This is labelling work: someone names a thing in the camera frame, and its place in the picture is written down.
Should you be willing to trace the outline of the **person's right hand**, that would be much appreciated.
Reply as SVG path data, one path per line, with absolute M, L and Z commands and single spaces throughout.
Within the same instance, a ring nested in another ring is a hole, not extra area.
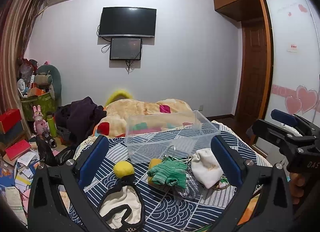
M 290 173 L 289 189 L 292 203 L 298 204 L 304 195 L 305 177 L 300 173 Z

